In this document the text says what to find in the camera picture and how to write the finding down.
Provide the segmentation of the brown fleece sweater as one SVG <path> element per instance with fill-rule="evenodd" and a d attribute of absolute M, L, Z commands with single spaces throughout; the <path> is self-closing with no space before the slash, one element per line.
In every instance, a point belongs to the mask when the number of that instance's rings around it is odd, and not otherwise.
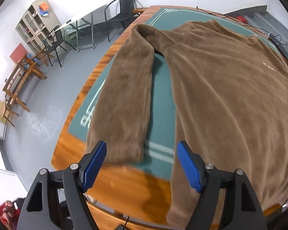
<path fill-rule="evenodd" d="M 262 209 L 288 199 L 288 67 L 257 36 L 216 20 L 167 31 L 132 28 L 98 97 L 86 138 L 107 144 L 105 163 L 143 160 L 154 54 L 170 70 L 175 140 L 225 171 L 242 169 Z"/>

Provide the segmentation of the green table mat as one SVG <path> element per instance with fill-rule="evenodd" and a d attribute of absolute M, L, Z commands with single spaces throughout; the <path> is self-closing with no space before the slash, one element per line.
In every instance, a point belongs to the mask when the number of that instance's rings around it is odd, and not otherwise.
<path fill-rule="evenodd" d="M 219 24 L 243 35 L 252 35 L 259 28 L 247 23 L 242 25 L 229 21 L 228 16 L 217 17 L 217 13 L 204 13 L 197 9 L 162 8 L 146 24 L 161 30 L 172 30 L 186 21 L 208 21 L 215 19 Z M 94 113 L 101 90 L 105 84 L 112 64 L 108 64 L 89 90 L 85 100 L 71 121 L 68 132 L 86 140 L 91 117 Z M 144 145 L 144 159 L 135 167 L 160 179 L 170 180 L 174 163 L 175 105 L 172 97 L 170 72 L 162 55 L 154 55 L 152 69 L 152 97 L 149 130 Z"/>

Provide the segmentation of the yellow wooden chair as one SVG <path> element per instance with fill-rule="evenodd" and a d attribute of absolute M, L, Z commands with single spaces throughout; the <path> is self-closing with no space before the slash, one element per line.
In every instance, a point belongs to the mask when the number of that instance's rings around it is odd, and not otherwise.
<path fill-rule="evenodd" d="M 12 122 L 14 116 L 19 116 L 19 114 L 10 109 L 6 99 L 4 99 L 4 101 L 0 100 L 0 121 L 15 127 Z"/>

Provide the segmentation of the red board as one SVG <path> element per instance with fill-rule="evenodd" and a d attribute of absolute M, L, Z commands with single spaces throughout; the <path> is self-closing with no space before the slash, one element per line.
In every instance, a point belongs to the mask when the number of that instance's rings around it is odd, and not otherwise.
<path fill-rule="evenodd" d="M 10 58 L 15 64 L 18 64 L 18 62 L 27 54 L 28 51 L 25 49 L 22 43 L 19 43 L 18 46 L 14 49 L 14 51 L 11 53 Z"/>

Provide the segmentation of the black metal chair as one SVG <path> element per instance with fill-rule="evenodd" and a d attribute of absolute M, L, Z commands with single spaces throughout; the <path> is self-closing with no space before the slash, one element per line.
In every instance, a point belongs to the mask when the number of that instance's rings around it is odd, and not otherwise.
<path fill-rule="evenodd" d="M 56 58 L 59 62 L 59 65 L 60 67 L 62 67 L 62 64 L 61 64 L 61 61 L 60 61 L 60 58 L 59 58 L 59 54 L 58 54 L 58 51 L 57 51 L 57 48 L 60 47 L 62 48 L 64 51 L 67 51 L 63 46 L 62 44 L 63 43 L 66 43 L 68 44 L 68 46 L 72 47 L 74 50 L 76 50 L 76 48 L 74 46 L 72 46 L 68 41 L 66 41 L 64 38 L 63 38 L 63 35 L 62 35 L 62 32 L 61 30 L 59 29 L 59 25 L 55 26 L 51 31 L 50 33 L 47 35 L 46 39 L 45 39 L 45 42 L 44 42 L 44 51 L 45 51 L 45 54 L 47 55 L 48 59 L 49 59 L 49 62 L 50 62 L 50 65 L 53 66 L 52 62 L 51 62 L 51 59 L 50 59 L 50 54 L 52 52 L 55 52 L 55 55 L 56 55 Z M 52 40 L 51 40 L 51 45 L 47 45 L 46 44 L 46 41 L 50 38 L 50 36 L 52 36 L 52 34 L 54 33 L 53 37 L 52 37 Z"/>
<path fill-rule="evenodd" d="M 120 12 L 115 15 L 114 17 L 108 19 L 107 18 L 107 9 L 114 3 L 118 2 L 120 7 Z M 108 5 L 106 5 L 104 9 L 104 19 L 105 19 L 105 25 L 107 29 L 107 37 L 108 42 L 110 42 L 110 34 L 109 34 L 109 27 L 108 24 L 111 23 L 120 23 L 123 28 L 125 28 L 124 22 L 127 20 L 132 20 L 136 15 L 140 16 L 140 13 L 134 12 L 134 4 L 136 3 L 136 0 L 113 0 Z"/>

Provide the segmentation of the black power strip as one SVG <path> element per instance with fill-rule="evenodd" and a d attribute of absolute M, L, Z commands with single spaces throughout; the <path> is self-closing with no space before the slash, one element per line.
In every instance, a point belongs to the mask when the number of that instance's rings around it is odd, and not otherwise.
<path fill-rule="evenodd" d="M 286 48 L 286 46 L 288 46 L 288 44 L 281 43 L 275 36 L 273 36 L 270 33 L 268 34 L 268 39 L 276 45 L 276 47 L 279 49 L 279 51 L 288 60 L 288 49 Z"/>

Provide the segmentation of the glass side table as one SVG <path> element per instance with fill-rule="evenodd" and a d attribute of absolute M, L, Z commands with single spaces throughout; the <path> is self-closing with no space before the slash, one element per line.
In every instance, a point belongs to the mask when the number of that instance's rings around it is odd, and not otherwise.
<path fill-rule="evenodd" d="M 94 36 L 106 31 L 107 4 L 93 9 L 82 9 L 77 15 L 63 23 L 55 32 L 61 32 L 63 39 L 77 51 L 96 47 Z"/>

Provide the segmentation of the beige glass cabinet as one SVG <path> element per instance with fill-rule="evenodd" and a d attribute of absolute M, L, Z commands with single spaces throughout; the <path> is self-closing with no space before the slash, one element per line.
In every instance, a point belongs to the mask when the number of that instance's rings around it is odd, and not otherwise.
<path fill-rule="evenodd" d="M 61 26 L 48 0 L 36 0 L 31 3 L 15 27 L 33 53 L 45 46 L 52 45 L 53 28 Z"/>

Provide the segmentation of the red ball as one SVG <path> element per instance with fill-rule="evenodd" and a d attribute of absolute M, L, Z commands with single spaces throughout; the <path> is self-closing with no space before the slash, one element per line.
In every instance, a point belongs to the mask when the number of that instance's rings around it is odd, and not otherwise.
<path fill-rule="evenodd" d="M 247 20 L 244 18 L 244 16 L 237 15 L 236 19 L 243 22 L 243 23 L 248 23 Z"/>

